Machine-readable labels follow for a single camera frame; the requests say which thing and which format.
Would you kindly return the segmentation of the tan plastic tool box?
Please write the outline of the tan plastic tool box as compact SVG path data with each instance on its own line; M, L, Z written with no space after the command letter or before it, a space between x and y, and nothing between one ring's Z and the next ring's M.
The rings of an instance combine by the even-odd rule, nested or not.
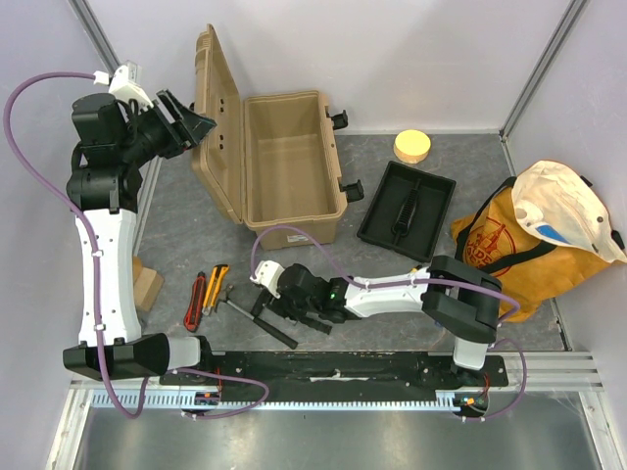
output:
M362 184L343 182L335 133L317 90L241 98L212 25L196 42L195 111L216 126L192 152L192 169L219 212L246 225L266 250L330 244Z

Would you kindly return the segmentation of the black rubber mallet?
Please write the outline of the black rubber mallet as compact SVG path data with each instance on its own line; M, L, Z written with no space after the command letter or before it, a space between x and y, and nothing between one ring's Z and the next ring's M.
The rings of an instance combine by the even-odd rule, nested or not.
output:
M267 304L265 309L270 310L284 319L302 323L326 335L329 335L332 331L332 327L330 325L308 317L308 311L304 307L297 306L293 301L287 299L286 297L276 299L270 295L270 302Z

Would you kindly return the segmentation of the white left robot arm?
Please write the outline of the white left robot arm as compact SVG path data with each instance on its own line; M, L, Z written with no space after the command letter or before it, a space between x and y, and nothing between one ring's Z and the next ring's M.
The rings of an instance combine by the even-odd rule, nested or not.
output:
M197 147L215 122L182 105L168 90L142 105L135 97L95 93L72 105L79 140L72 151L67 195L77 207L83 261L83 315L65 367L103 381L162 376L181 367L206 384L216 362L199 336L172 338L142 332L133 295L133 240L140 169Z

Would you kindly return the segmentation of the black tool tray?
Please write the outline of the black tool tray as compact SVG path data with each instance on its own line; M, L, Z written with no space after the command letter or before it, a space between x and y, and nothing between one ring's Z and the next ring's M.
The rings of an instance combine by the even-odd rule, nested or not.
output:
M357 237L420 263L431 261L457 183L389 162Z

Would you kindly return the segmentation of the yellow black utility knife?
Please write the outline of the yellow black utility knife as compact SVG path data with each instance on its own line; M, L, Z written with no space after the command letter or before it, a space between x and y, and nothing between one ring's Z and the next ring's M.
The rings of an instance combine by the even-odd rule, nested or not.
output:
M221 291L222 282L226 276L230 266L228 264L217 264L212 269L205 298L203 300L202 313L208 316L217 308L217 298Z

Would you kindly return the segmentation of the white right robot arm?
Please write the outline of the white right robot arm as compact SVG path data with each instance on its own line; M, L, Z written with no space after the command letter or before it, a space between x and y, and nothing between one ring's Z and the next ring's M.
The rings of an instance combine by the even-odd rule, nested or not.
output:
M455 337L451 378L471 385L484 373L488 347L496 342L502 283L447 256L409 273L381 278L313 275L304 265L272 260L257 264L251 281L263 288L276 314L329 332L332 323L380 314L423 313Z

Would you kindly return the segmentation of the small steel claw hammer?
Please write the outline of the small steel claw hammer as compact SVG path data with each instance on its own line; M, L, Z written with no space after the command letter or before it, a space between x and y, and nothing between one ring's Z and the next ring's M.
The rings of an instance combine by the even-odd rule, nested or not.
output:
M231 306L236 311L238 311L239 313L241 313L245 317L247 317L249 320L251 320L259 328L261 328L266 333L268 333L272 338L274 338L275 340L279 341L280 343L282 343L283 345L285 345L289 349L295 350L299 346L299 343L297 341L295 341L294 339L292 339L291 337L289 337L285 333L283 333L280 330L278 330L273 325L265 322L263 319L259 318L258 316L255 316L249 310L246 310L241 305L239 305L235 301L233 301L230 298L230 294L231 294L232 290L233 290L233 285L232 284L227 284L226 287L224 288L223 293L221 294L220 300L218 302L227 304L228 306Z

